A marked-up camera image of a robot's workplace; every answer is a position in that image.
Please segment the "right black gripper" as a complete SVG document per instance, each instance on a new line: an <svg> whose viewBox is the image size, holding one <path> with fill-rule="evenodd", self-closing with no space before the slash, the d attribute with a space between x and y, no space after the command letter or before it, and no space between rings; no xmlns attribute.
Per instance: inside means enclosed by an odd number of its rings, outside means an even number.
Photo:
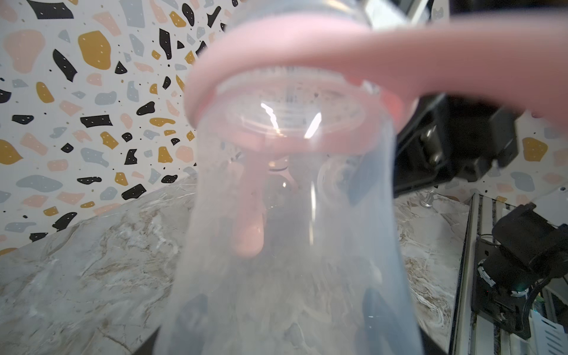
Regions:
<svg viewBox="0 0 568 355"><path fill-rule="evenodd" d="M518 155L519 113L476 99L425 96L397 136L395 197L438 187L456 178L481 180Z"/></svg>

